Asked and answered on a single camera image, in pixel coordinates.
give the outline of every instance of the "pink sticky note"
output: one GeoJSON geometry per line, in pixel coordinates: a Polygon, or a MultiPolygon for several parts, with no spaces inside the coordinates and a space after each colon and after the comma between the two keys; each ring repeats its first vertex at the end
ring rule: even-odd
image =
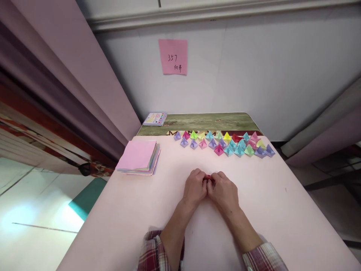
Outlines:
{"type": "Polygon", "coordinates": [[[187,74],[187,40],[158,40],[163,74],[187,74]]]}
{"type": "Polygon", "coordinates": [[[157,141],[129,141],[116,169],[147,168],[157,141]]]}

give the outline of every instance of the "white wall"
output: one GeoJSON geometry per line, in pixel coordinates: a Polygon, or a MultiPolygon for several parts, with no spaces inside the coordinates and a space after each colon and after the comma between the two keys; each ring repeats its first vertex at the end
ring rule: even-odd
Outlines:
{"type": "Polygon", "coordinates": [[[361,7],[96,34],[141,118],[246,112],[287,140],[361,75],[361,7]],[[158,39],[188,40],[188,74],[163,75],[158,39]]]}

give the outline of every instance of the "person's left hand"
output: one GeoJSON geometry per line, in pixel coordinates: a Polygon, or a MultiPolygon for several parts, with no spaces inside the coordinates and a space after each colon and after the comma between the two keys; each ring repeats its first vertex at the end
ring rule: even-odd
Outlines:
{"type": "Polygon", "coordinates": [[[196,208],[207,195],[206,177],[207,175],[197,168],[192,170],[185,181],[183,200],[192,208],[196,208]]]}

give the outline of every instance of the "plaid shirt sleeve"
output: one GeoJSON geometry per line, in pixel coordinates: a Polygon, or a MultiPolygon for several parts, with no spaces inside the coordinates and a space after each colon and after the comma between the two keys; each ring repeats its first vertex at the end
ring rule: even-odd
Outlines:
{"type": "MultiPolygon", "coordinates": [[[[150,231],[143,238],[138,271],[170,271],[170,265],[159,235],[162,231],[150,231]]],[[[180,254],[179,271],[183,271],[184,242],[180,254]]]]}
{"type": "Polygon", "coordinates": [[[271,243],[264,243],[242,255],[248,270],[287,271],[287,267],[271,243]]]}

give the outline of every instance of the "hand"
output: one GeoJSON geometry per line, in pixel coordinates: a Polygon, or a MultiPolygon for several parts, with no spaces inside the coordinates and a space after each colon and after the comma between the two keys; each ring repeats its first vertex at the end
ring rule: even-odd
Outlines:
{"type": "Polygon", "coordinates": [[[188,206],[196,208],[207,195],[206,176],[200,169],[194,169],[185,181],[183,201],[188,206]]]}
{"type": "Polygon", "coordinates": [[[228,216],[240,210],[237,186],[222,171],[211,175],[207,191],[222,215],[228,216]]]}

